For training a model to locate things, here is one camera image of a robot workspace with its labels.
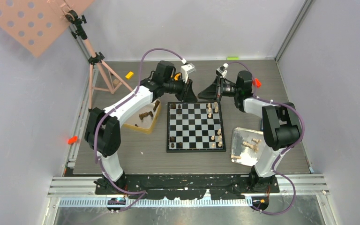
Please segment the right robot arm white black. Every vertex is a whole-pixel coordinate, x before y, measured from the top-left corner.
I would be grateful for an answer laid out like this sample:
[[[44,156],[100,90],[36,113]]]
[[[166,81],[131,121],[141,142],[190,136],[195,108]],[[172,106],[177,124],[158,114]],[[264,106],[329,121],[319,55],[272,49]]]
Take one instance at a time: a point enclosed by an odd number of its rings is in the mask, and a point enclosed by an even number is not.
[[[304,136],[304,121],[294,103],[266,100],[257,95],[260,81],[249,69],[240,71],[235,82],[226,78],[227,63],[216,69],[213,83],[198,94],[198,98],[220,101],[232,97],[235,107],[243,113],[253,114],[262,120],[265,149],[252,166],[247,184],[254,192],[262,192],[278,174],[276,168],[282,157]]]

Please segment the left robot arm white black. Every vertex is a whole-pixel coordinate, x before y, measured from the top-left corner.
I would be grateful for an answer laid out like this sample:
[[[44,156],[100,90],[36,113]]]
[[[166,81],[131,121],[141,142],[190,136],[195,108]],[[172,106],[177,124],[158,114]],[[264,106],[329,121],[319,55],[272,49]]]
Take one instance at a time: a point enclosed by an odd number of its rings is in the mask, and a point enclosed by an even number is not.
[[[195,66],[186,63],[177,74],[173,63],[162,60],[151,75],[141,80],[123,99],[105,109],[95,107],[90,110],[84,138],[94,150],[97,162],[102,165],[103,175],[108,179],[107,188],[112,193],[120,194],[125,188],[122,179],[124,171],[117,153],[124,122],[166,93],[173,94],[180,102],[197,102],[192,89],[193,81],[189,77],[194,71]]]

